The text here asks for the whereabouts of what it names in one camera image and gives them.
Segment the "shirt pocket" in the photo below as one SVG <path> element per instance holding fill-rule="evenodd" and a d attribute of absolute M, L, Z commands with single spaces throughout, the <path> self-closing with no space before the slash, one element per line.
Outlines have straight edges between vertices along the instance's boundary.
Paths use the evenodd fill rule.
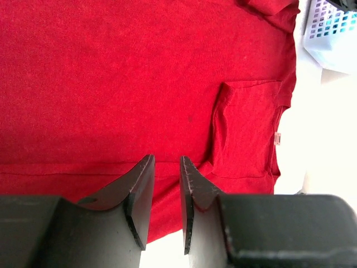
<path fill-rule="evenodd" d="M 272 175 L 274 134 L 290 98 L 276 80 L 226 82 L 213 112 L 212 173 L 221 178 Z"/>

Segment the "plastic basket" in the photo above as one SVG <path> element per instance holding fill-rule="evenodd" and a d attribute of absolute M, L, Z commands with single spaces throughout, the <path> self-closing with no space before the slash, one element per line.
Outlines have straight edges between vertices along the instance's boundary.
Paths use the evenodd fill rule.
<path fill-rule="evenodd" d="M 303 43 L 323 68 L 357 74 L 357 12 L 312 0 Z"/>

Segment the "red t-shirt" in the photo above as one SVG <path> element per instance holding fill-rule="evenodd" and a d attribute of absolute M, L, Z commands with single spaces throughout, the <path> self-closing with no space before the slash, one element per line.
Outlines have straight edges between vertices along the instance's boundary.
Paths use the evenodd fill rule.
<path fill-rule="evenodd" d="M 182 155 L 273 192 L 297 1 L 0 3 L 0 193 L 75 202 L 154 154 L 153 241 L 181 228 Z"/>

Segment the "t-shirt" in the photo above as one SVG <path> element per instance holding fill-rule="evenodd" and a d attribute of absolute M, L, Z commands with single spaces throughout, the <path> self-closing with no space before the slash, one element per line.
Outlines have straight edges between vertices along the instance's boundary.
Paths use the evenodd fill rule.
<path fill-rule="evenodd" d="M 295 0 L 0 1 L 0 193 L 76 202 L 154 154 L 149 242 L 181 228 L 179 158 L 273 193 Z"/>

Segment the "white surface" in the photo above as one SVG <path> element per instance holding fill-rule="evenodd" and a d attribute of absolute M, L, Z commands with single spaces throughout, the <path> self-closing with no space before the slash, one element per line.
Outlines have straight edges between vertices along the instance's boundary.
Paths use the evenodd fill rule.
<path fill-rule="evenodd" d="M 306 103 L 311 91 L 320 87 L 322 68 L 302 47 L 308 0 L 300 0 L 300 10 L 294 32 L 297 50 L 297 84 L 292 98 L 292 108 L 285 111 L 279 124 L 282 134 L 277 157 L 282 176 L 275 191 L 278 194 L 294 194 L 301 190 L 307 169 L 308 118 Z M 188 256 L 183 255 L 182 230 L 147 245 L 142 252 L 140 268 L 186 268 Z"/>
<path fill-rule="evenodd" d="M 311 95 L 309 154 L 303 186 L 307 193 L 338 195 L 355 211 L 356 101 L 357 75 L 324 70 L 321 88 Z"/>
<path fill-rule="evenodd" d="M 357 73 L 357 13 L 312 0 L 304 47 L 325 69 Z"/>
<path fill-rule="evenodd" d="M 301 0 L 301 13 L 296 19 L 294 31 L 296 45 L 296 86 L 291 100 L 291 108 L 286 110 L 280 120 L 278 132 L 281 133 L 281 145 L 276 147 L 281 177 L 275 185 L 276 194 L 295 194 L 301 190 L 307 169 L 309 106 L 314 91 L 321 84 L 322 67 L 303 48 L 305 21 L 308 15 L 309 1 Z"/>

